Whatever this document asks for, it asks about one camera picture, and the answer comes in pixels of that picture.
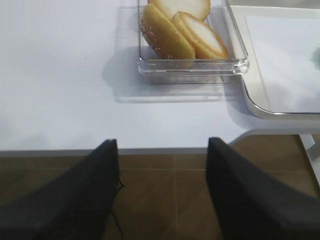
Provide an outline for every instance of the white countertop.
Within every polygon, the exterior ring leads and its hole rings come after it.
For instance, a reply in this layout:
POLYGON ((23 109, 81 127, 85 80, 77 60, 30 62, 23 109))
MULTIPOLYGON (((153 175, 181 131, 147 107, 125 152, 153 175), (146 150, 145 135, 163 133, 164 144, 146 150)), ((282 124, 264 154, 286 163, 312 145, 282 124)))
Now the white countertop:
POLYGON ((252 116, 240 79, 145 85, 136 13, 136 0, 0 1, 0 156, 81 155, 105 139, 121 154, 203 153, 209 137, 320 133, 252 116))

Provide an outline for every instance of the white paper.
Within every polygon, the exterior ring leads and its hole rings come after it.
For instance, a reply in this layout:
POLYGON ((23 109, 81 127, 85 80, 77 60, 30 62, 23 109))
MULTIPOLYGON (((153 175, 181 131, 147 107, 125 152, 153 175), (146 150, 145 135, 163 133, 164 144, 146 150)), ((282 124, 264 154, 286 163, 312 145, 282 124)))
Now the white paper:
POLYGON ((270 110, 320 113, 320 19, 245 19, 270 110))

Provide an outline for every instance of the black cable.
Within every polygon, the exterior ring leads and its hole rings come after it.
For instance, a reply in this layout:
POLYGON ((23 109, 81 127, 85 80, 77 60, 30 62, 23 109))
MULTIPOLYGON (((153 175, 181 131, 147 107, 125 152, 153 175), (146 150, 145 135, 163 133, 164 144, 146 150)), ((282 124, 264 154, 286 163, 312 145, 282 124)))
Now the black cable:
MULTIPOLYGON (((119 178, 119 183, 120 183, 121 186, 120 186, 120 187, 118 188, 118 190, 115 192, 115 196, 114 196, 114 197, 116 197, 116 196, 118 195, 118 193, 120 192, 120 190, 125 186, 125 185, 121 182, 120 178, 119 178)), ((123 240, 123 239, 124 239, 124 232, 122 231, 122 229, 121 229, 121 227, 120 227, 120 224, 119 224, 119 221, 118 221, 115 213, 114 213, 112 210, 111 210, 111 215, 113 216, 113 219, 114 219, 114 221, 115 221, 115 225, 116 225, 116 227, 118 228, 118 230, 119 230, 119 232, 120 232, 120 234, 121 234, 121 239, 123 240)))

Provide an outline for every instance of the sliced bun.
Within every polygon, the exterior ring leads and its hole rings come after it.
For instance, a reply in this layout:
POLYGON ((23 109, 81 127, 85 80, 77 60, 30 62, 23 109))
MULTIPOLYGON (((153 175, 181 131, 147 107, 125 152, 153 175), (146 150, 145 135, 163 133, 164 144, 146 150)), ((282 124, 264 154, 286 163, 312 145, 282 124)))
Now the sliced bun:
POLYGON ((172 23, 191 43, 197 59, 227 59, 228 52, 221 39, 207 24, 187 12, 178 11, 172 23))
POLYGON ((211 0, 148 0, 170 21, 176 12, 189 13, 204 21, 210 12, 211 0))
POLYGON ((163 59, 195 59, 192 45, 152 3, 145 6, 140 24, 149 46, 163 59))

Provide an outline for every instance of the transparent tray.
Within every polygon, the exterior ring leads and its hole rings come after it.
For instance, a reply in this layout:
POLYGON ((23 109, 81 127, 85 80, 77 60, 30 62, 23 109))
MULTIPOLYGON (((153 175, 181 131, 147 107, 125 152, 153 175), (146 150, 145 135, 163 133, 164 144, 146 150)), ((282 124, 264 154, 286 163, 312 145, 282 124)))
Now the transparent tray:
POLYGON ((248 71, 248 53, 228 0, 211 0, 211 11, 205 20, 222 38, 228 59, 161 59, 140 30, 141 13, 147 4, 148 0, 138 0, 138 71, 147 84, 224 84, 229 78, 223 76, 242 75, 248 71), (180 67, 185 61, 194 64, 189 68, 180 67))

